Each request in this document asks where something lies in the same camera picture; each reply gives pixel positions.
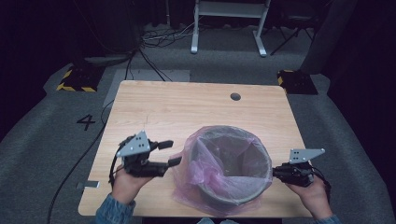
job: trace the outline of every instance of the person's right hand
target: person's right hand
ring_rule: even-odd
[[[317,176],[314,175],[314,182],[306,188],[291,184],[286,184],[286,186],[300,196],[303,205],[312,214],[314,219],[323,219],[332,216],[332,209],[328,203],[325,185]]]

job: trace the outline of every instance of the wrist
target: wrist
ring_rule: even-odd
[[[111,196],[117,202],[128,205],[129,203],[131,203],[134,200],[134,198],[136,197],[138,192],[139,192],[139,189],[134,189],[134,190],[113,189],[113,192],[111,192]]]
[[[310,212],[314,220],[328,218],[333,215],[330,206],[318,206],[316,209],[313,209]]]

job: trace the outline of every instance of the plastic bag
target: plastic bag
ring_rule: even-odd
[[[271,159],[252,133],[231,126],[203,127],[191,135],[173,167],[176,201],[216,217],[260,206],[272,184]]]

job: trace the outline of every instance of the table hole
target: table hole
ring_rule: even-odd
[[[231,93],[231,99],[233,99],[234,101],[238,101],[241,99],[241,95],[239,93],[233,92]]]

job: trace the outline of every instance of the person's left hand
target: person's left hand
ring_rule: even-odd
[[[122,165],[117,168],[111,195],[115,200],[123,204],[129,204],[134,200],[139,190],[153,177],[134,177],[125,172]]]

